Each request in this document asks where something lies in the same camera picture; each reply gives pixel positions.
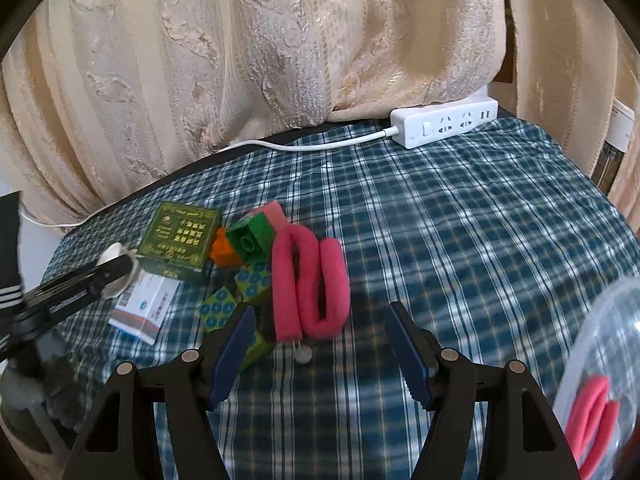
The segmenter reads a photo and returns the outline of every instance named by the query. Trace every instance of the bed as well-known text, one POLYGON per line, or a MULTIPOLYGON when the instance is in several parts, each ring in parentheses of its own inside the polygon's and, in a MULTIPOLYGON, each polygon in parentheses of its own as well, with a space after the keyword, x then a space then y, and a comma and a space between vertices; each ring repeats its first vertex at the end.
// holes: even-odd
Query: bed
MULTIPOLYGON (((274 137, 317 144, 375 132, 385 121, 325 125, 274 137)), ((391 139, 320 153, 249 147, 204 158, 133 194, 67 234, 46 277, 108 245, 140 243, 164 200, 223 211, 229 225, 277 200, 290 221, 344 246, 351 317, 332 342, 292 347, 240 375, 210 414, 233 478, 409 478, 429 419, 402 380, 383 319, 402 301, 443 347, 474 362, 525 362, 552 401, 572 341, 608 283, 640 275, 640 244, 622 215, 539 127, 504 117, 414 150, 391 139)), ((156 344, 107 324, 113 300, 60 326, 86 413, 123 360, 139 367, 197 347, 200 303, 233 280, 213 268, 183 283, 156 344)), ((476 405, 463 477, 475 478, 485 406, 476 405)), ((165 478, 176 478, 166 417, 156 413, 165 478)))

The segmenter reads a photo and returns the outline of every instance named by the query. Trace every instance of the orange toy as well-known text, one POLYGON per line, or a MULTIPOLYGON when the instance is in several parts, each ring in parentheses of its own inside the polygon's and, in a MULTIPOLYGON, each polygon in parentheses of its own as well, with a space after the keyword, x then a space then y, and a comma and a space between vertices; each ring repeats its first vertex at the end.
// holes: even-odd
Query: orange toy
POLYGON ((240 267, 242 260, 234 251, 234 248, 226 239, 225 228, 221 227, 216 232, 216 241, 211 246, 209 257, 219 267, 240 267))

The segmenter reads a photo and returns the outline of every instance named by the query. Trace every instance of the screw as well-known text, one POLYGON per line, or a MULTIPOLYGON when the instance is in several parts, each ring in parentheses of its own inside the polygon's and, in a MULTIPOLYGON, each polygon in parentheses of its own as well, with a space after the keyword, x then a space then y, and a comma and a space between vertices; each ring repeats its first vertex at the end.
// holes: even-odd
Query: screw
POLYGON ((523 362, 511 361, 509 363, 509 370, 511 370, 515 374, 521 374, 523 373, 524 370, 526 370, 526 367, 523 362))
POLYGON ((198 357, 200 357, 200 354, 198 353, 198 351, 197 351, 197 350, 193 350, 193 349, 191 349, 191 350, 185 350, 185 351, 182 353, 182 360, 183 360, 185 363, 193 363, 195 360, 197 360, 197 359, 198 359, 198 357))
POLYGON ((133 370, 133 365, 131 363, 121 363, 116 368, 117 373, 120 375, 127 375, 133 370))
POLYGON ((445 361, 457 361, 458 352, 453 348, 445 348, 442 352, 440 352, 440 357, 442 357, 445 361))

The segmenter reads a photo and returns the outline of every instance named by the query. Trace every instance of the white power strip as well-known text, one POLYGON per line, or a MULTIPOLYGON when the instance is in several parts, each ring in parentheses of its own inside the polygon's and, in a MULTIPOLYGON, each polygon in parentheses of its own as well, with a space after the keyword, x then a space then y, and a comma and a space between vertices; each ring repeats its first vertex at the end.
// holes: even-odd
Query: white power strip
POLYGON ((464 134, 497 117, 498 101, 479 95, 441 105, 397 108, 391 112, 391 126, 398 129, 392 139, 405 148, 417 148, 464 134))

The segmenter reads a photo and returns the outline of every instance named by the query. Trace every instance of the transparent plastic bowl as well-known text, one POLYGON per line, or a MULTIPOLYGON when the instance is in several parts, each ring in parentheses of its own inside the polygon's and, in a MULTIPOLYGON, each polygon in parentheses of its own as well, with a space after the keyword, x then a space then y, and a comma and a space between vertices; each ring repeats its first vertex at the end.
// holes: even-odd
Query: transparent plastic bowl
POLYGON ((631 437, 640 400, 640 278, 622 278, 608 286, 591 306, 554 402, 554 413, 566 429, 576 393, 591 376, 610 381, 609 400, 620 402, 613 438, 591 480, 609 480, 620 450, 631 437))

